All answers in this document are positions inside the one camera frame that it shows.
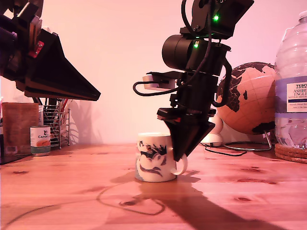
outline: white mug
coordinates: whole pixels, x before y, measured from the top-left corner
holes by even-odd
[[[188,159],[182,156],[183,168],[178,171],[169,134],[140,133],[137,141],[135,177],[146,182],[165,182],[187,170]]]

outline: plastic bottle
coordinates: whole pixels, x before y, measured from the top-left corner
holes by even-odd
[[[307,11],[286,30],[275,70],[275,133],[284,146],[307,149]]]

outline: black cable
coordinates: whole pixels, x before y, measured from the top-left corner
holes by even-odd
[[[226,156],[231,156],[231,157],[240,157],[240,156],[244,155],[245,153],[247,153],[247,151],[244,151],[244,152],[242,152],[240,154],[233,155],[233,154],[228,154],[228,153],[224,153],[224,152],[217,152],[217,151],[213,151],[213,150],[207,149],[207,147],[211,147],[212,148],[212,146],[210,146],[210,145],[206,145],[206,144],[202,144],[202,143],[201,143],[201,145],[203,145],[205,147],[205,150],[207,150],[209,152],[213,152],[213,153],[217,153],[217,154],[222,154],[222,155],[226,155]]]
[[[216,108],[222,107],[226,105],[228,101],[228,95],[229,95],[229,86],[230,86],[230,81],[232,78],[232,67],[227,61],[227,59],[224,59],[223,63],[225,69],[226,69],[226,75],[225,75],[225,83],[224,83],[224,89],[223,89],[223,96],[222,96],[222,101],[220,103],[213,101],[212,105]]]
[[[182,20],[184,22],[184,25],[186,26],[186,28],[190,32],[190,34],[194,37],[199,37],[198,34],[193,30],[193,28],[191,27],[191,25],[188,22],[187,15],[186,15],[186,2],[187,2],[187,0],[182,0],[182,3],[181,3]]]
[[[209,4],[209,8],[211,9],[211,0],[209,0],[208,4]],[[198,68],[196,69],[196,71],[194,72],[193,76],[187,82],[185,82],[183,85],[178,86],[177,88],[174,88],[174,89],[168,90],[168,91],[164,91],[164,92],[142,93],[142,92],[139,92],[136,89],[137,85],[142,84],[142,81],[138,81],[138,82],[134,83],[133,91],[137,95],[143,96],[143,97],[157,96],[157,95],[168,94],[168,93],[171,93],[171,92],[176,92],[179,89],[181,89],[183,87],[186,87],[190,82],[192,82],[195,79],[195,77],[197,76],[197,74],[201,71],[201,68],[203,67],[205,62],[207,61],[209,53],[210,53],[210,50],[211,50],[211,44],[212,44],[211,11],[208,11],[208,21],[207,21],[207,24],[208,24],[209,41],[208,41],[208,44],[207,44],[207,50],[206,50],[205,56],[204,56],[203,60],[201,61],[200,65],[198,66]]]

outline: wooden tabletop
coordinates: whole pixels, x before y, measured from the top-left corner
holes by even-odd
[[[198,146],[184,175],[146,183],[135,148],[71,146],[1,166],[1,229],[307,229],[306,164]]]

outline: wooden box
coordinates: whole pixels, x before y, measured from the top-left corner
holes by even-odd
[[[38,126],[37,103],[3,103],[4,155],[30,155],[30,127]]]

